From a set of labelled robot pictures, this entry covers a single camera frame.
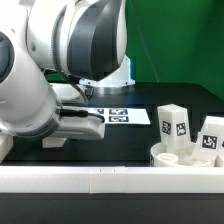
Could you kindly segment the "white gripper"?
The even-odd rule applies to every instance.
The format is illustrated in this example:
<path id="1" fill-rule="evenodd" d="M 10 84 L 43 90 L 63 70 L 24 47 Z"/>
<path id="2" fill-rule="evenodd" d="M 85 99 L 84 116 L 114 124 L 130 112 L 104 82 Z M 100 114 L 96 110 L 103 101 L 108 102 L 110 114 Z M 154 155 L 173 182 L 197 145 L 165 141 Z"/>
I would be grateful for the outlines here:
<path id="1" fill-rule="evenodd" d="M 105 118 L 84 107 L 64 107 L 59 127 L 53 136 L 81 140 L 101 140 L 105 133 Z"/>

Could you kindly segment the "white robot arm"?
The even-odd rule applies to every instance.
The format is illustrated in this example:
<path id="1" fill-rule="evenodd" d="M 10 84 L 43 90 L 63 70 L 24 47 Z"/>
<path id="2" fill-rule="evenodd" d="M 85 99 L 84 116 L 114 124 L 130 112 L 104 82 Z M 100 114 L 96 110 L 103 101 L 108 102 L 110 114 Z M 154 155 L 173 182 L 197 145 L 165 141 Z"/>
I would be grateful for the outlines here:
<path id="1" fill-rule="evenodd" d="M 0 133 L 101 139 L 105 121 L 66 107 L 44 77 L 101 81 L 126 53 L 126 0 L 0 0 Z"/>

